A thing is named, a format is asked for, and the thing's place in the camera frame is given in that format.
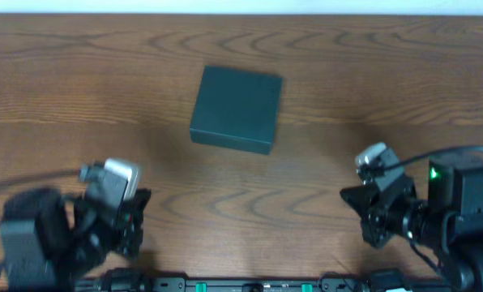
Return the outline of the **dark green box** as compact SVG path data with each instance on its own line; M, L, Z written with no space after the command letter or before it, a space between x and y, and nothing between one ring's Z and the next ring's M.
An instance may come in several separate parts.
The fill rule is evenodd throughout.
M278 75L205 66L190 120L191 141L268 155L282 84Z

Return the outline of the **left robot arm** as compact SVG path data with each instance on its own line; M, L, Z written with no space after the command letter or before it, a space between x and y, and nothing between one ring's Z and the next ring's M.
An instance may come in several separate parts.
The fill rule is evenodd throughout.
M151 196L138 189L131 199L109 206L90 192L63 195L45 187L11 197L0 221L0 276L7 275L10 291L76 290L76 282L110 252L138 257Z

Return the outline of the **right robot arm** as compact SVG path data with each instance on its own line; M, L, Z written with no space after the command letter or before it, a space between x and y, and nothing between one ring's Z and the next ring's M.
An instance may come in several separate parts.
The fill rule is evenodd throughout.
M430 267L457 291L483 291L483 160L447 154L429 160L428 197L417 196L404 171L368 174L340 192L361 219L362 237L382 248L397 235L411 248L427 247Z

